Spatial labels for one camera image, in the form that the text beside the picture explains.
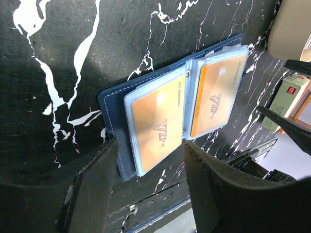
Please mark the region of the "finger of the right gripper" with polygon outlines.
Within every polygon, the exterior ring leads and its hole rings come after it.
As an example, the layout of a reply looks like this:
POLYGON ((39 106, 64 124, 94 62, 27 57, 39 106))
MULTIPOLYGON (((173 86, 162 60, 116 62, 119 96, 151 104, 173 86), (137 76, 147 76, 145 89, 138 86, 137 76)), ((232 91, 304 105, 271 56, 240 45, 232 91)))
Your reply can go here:
POLYGON ((287 60, 285 68, 303 75, 311 75, 311 62, 303 62, 299 60, 287 60))

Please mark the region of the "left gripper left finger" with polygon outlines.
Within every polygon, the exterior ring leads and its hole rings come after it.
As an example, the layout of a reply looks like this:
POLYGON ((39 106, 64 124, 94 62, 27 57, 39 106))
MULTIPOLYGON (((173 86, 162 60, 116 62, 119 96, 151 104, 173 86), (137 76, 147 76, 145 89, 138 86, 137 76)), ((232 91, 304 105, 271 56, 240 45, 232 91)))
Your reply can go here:
POLYGON ((102 233, 117 166, 115 138, 50 172, 0 170, 3 233, 102 233))

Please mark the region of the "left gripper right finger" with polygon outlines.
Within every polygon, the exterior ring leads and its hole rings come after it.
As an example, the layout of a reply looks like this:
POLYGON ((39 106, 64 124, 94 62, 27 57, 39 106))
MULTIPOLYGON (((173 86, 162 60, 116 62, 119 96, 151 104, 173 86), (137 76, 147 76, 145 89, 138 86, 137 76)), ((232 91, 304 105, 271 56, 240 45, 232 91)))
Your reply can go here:
POLYGON ((184 162, 200 233, 308 233, 311 180, 276 183, 208 155, 187 141, 184 162))

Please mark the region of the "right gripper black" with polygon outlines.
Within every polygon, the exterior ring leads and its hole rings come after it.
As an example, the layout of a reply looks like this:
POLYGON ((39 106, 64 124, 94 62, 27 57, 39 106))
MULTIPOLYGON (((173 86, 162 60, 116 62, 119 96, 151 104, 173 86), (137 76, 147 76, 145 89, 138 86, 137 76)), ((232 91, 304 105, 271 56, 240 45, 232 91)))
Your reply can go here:
MULTIPOLYGON (((284 118, 280 114, 275 113, 266 107, 258 105, 257 110, 280 126, 303 152, 308 155, 311 154, 310 129, 295 123, 291 119, 284 118)), ((294 182, 296 181, 294 177, 277 169, 267 170, 260 165, 260 162, 267 156, 277 140, 277 138, 267 140, 253 148, 239 152, 236 155, 223 160, 223 162, 244 173, 263 180, 272 182, 294 182)))

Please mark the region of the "beige oval card tray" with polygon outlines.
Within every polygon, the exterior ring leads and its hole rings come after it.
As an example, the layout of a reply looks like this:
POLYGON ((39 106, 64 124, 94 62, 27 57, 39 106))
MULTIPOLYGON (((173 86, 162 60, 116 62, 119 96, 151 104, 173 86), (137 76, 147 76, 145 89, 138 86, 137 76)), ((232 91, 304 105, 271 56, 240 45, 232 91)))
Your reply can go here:
POLYGON ((311 1, 283 0, 268 38, 268 51, 287 61, 311 61, 311 1))

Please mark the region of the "blue leather card holder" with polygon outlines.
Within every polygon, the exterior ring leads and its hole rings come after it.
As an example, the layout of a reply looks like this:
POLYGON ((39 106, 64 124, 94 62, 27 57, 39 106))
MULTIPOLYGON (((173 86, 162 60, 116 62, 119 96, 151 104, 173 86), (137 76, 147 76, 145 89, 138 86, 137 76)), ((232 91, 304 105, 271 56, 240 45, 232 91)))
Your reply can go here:
POLYGON ((119 142, 123 181, 142 177, 173 153, 229 122, 248 46, 237 34, 98 95, 109 137, 119 142))

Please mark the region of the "orange wooden tiered shelf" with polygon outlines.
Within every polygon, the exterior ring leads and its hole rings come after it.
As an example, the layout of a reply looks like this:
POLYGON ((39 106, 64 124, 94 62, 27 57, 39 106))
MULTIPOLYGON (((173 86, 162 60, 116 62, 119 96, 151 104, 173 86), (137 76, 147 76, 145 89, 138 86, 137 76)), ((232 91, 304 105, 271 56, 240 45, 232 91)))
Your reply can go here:
POLYGON ((311 126, 309 124, 299 120, 299 117, 301 116, 303 111, 308 106, 310 100, 311 100, 311 83, 308 83, 306 89, 303 92, 303 95, 301 96, 298 103, 295 105, 294 109, 291 111, 291 113, 288 117, 288 119, 292 120, 293 122, 307 128, 307 129, 310 129, 311 126))

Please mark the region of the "white small carton box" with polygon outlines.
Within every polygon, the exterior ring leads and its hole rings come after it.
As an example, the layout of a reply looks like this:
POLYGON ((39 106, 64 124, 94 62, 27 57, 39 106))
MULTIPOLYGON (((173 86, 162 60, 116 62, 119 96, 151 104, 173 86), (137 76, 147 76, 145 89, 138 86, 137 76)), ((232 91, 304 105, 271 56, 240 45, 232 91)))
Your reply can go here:
POLYGON ((268 109, 287 118, 309 87, 309 83, 307 76, 299 74, 283 79, 268 109))

